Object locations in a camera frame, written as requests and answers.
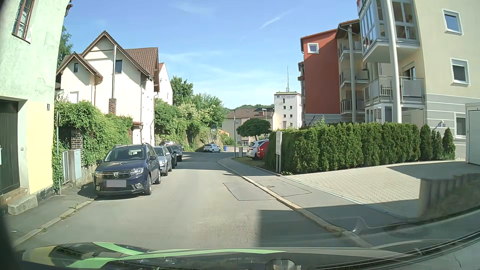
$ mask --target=stone step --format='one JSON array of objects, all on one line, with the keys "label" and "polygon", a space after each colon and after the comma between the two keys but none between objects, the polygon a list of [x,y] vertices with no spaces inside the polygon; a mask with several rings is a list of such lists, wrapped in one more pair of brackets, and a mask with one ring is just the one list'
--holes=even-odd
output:
[{"label": "stone step", "polygon": [[16,200],[9,200],[8,213],[10,215],[18,215],[22,212],[38,206],[38,201],[35,195],[25,195],[22,198]]}]

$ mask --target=asphalt road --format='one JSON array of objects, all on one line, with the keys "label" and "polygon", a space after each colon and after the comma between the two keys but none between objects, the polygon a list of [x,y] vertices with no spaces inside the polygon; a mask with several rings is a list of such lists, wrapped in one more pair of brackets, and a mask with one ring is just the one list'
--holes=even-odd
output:
[{"label": "asphalt road", "polygon": [[153,249],[353,246],[233,175],[217,160],[185,153],[150,196],[99,199],[18,249],[114,242]]}]

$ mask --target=sky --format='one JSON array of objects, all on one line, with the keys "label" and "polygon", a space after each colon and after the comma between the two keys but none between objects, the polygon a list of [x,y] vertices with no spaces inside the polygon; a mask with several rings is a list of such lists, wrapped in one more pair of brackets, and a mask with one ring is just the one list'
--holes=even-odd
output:
[{"label": "sky", "polygon": [[73,51],[103,30],[124,49],[158,47],[170,79],[227,108],[300,91],[300,38],[358,18],[355,0],[73,0],[64,25]]}]

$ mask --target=parked car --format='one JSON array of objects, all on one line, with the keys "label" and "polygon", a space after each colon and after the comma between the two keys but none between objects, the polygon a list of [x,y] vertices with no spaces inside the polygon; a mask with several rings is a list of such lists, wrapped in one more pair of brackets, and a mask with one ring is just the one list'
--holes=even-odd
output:
[{"label": "parked car", "polygon": [[265,153],[267,152],[267,148],[268,148],[268,143],[270,141],[265,141],[263,142],[262,144],[260,144],[258,146],[258,150],[257,150],[257,157],[258,159],[260,160],[263,160],[264,159],[264,156],[265,156]]},{"label": "parked car", "polygon": [[168,151],[165,151],[165,146],[155,146],[153,149],[158,155],[158,161],[160,162],[160,174],[168,176],[168,172],[171,172],[173,169],[172,156],[168,153]]},{"label": "parked car", "polygon": [[206,144],[204,145],[204,152],[205,151],[220,153],[220,147],[216,144]]},{"label": "parked car", "polygon": [[173,151],[177,152],[177,161],[180,161],[182,160],[183,158],[183,148],[181,145],[178,145],[178,144],[174,144],[174,145],[171,145],[170,146]]},{"label": "parked car", "polygon": [[268,139],[265,139],[265,140],[258,140],[258,141],[254,141],[252,142],[249,146],[248,146],[248,149],[247,149],[247,157],[248,158],[251,158],[251,159],[258,159],[257,157],[257,148],[260,144],[264,143],[268,141]]},{"label": "parked car", "polygon": [[152,193],[152,183],[160,184],[160,162],[153,147],[115,146],[103,160],[97,160],[93,182],[98,196]]},{"label": "parked car", "polygon": [[167,149],[168,153],[172,157],[172,168],[175,168],[178,164],[178,161],[177,161],[178,152],[174,151],[171,146],[165,146],[165,148]]}]

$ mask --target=white house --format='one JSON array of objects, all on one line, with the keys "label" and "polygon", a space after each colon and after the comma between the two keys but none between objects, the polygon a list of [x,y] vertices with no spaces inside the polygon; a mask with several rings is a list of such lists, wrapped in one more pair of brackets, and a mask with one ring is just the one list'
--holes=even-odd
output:
[{"label": "white house", "polygon": [[277,128],[300,128],[302,126],[301,94],[277,92],[274,95],[275,126]]},{"label": "white house", "polygon": [[103,113],[131,116],[132,143],[154,145],[158,68],[158,48],[123,49],[104,31],[81,54],[65,58],[57,83],[71,102],[87,100]]},{"label": "white house", "polygon": [[168,76],[167,67],[165,63],[158,63],[158,86],[160,88],[160,92],[156,96],[156,98],[160,98],[166,103],[172,105],[173,104],[173,91],[172,85],[170,84],[170,77]]}]

